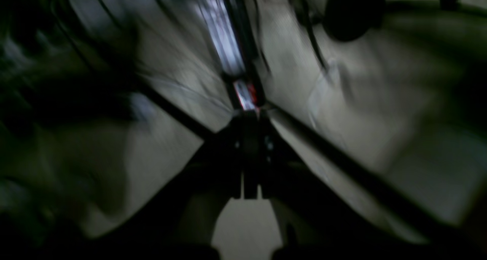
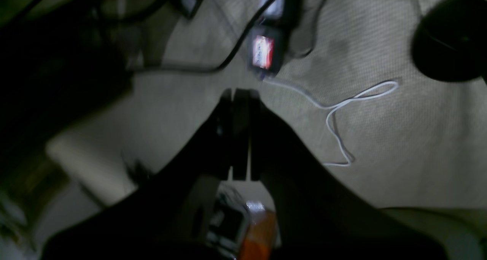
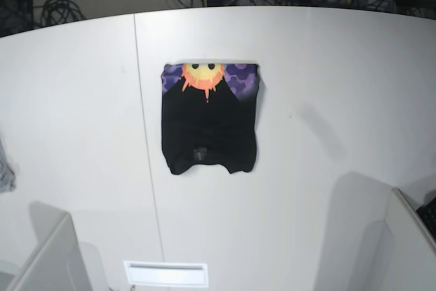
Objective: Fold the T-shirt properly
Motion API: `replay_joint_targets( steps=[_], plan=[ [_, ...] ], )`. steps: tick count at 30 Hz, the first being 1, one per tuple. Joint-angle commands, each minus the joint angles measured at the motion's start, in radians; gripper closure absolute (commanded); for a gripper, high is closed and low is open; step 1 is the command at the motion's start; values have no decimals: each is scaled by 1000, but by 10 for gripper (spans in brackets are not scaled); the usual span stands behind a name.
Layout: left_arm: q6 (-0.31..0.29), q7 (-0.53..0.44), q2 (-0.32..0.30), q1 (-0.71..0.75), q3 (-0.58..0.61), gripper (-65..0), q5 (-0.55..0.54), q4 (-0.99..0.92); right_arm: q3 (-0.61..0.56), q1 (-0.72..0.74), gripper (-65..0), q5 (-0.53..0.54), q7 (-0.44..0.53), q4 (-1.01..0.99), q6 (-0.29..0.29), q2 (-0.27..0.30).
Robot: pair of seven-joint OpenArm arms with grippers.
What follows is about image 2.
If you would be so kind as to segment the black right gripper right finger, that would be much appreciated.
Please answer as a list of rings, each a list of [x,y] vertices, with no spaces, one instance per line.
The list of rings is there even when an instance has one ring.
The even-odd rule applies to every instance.
[[[272,260],[446,260],[436,240],[374,208],[331,175],[255,90],[233,97],[233,175],[273,199],[281,246]]]

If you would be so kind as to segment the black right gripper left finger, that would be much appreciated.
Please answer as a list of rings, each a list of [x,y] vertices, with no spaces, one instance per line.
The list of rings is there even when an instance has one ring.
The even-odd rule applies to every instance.
[[[42,260],[163,258],[160,234],[175,222],[197,180],[220,179],[231,166],[232,90],[221,94],[209,118],[179,153],[127,198],[49,239]]]

